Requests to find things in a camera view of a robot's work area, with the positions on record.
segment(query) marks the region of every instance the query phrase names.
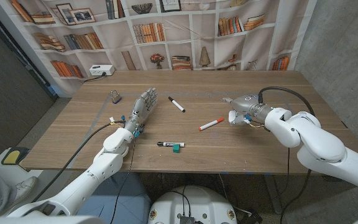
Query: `wooden table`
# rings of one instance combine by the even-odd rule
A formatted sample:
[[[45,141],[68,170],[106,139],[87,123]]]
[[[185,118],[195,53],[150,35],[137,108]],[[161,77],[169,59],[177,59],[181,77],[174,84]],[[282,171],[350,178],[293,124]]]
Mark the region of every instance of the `wooden table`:
[[[134,152],[131,169],[134,172],[285,174],[287,148],[264,128],[230,127],[227,116],[232,108],[221,101],[223,97],[235,99],[247,93],[256,94],[266,86],[282,86],[302,94],[311,103],[323,128],[358,152],[356,137],[299,72],[128,71],[84,84],[22,165],[28,169],[61,169],[91,132],[90,128],[96,130],[112,116],[128,117],[135,99],[148,88],[156,87],[157,106],[146,122],[145,132],[136,139],[134,150],[124,158],[122,170],[128,170]],[[108,99],[112,90],[122,96],[116,105]],[[168,96],[186,112],[178,110]],[[298,98],[288,93],[266,91],[264,100],[295,113],[307,111]],[[225,121],[198,131],[199,126],[220,117]],[[88,168],[103,141],[116,128],[110,126],[96,134],[71,169]],[[158,141],[185,142],[185,147],[180,153],[173,153],[171,147],[158,147]],[[291,149],[291,174],[307,172],[296,158],[298,149]]]

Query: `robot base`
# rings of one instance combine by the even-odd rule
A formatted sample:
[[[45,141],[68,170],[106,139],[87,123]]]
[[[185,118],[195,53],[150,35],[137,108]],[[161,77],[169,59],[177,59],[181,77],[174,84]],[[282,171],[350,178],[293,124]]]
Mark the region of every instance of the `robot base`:
[[[236,224],[236,214],[231,204],[221,195],[206,187],[195,185],[186,186],[184,195],[185,216],[183,216],[183,187],[175,188],[163,194],[151,207],[148,224],[182,224],[188,217],[194,218],[194,221],[210,224]]]

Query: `power strip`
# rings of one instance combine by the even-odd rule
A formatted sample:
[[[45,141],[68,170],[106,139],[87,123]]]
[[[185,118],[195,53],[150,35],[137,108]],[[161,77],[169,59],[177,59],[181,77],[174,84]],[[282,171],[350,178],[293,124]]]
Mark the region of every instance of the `power strip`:
[[[112,75],[115,69],[112,65],[92,65],[89,71],[91,75],[100,76],[103,72],[106,72],[106,75]]]

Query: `bowl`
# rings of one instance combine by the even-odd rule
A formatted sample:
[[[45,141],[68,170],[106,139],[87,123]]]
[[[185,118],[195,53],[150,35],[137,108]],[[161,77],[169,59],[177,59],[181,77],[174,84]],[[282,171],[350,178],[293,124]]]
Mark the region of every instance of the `bowl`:
[[[149,13],[150,10],[152,10],[152,7],[153,7],[153,3],[145,3],[145,4],[138,4],[132,6],[133,10],[135,10],[135,12],[138,14]]]

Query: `dry erase marker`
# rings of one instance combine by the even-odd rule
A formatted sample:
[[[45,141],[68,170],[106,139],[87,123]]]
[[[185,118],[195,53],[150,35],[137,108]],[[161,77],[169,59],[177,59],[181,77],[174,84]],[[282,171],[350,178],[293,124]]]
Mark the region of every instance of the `dry erase marker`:
[[[170,101],[172,101],[172,103],[173,103],[177,108],[179,108],[179,110],[181,110],[182,112],[185,112],[185,109],[183,109],[183,107],[181,107],[181,106],[179,105],[179,103],[177,103],[175,100],[173,100],[171,96],[168,96],[168,99],[169,99]]]
[[[180,147],[185,147],[184,142],[157,142],[158,146],[172,147],[174,144],[178,144]]]
[[[218,124],[219,122],[222,122],[223,120],[224,120],[224,118],[219,118],[219,119],[217,119],[217,120],[214,120],[214,121],[212,121],[212,122],[209,122],[209,123],[206,124],[206,125],[202,125],[201,127],[198,128],[198,130],[202,131],[202,130],[204,130],[204,129],[206,129],[206,128],[211,127],[212,125],[215,125],[215,124]]]

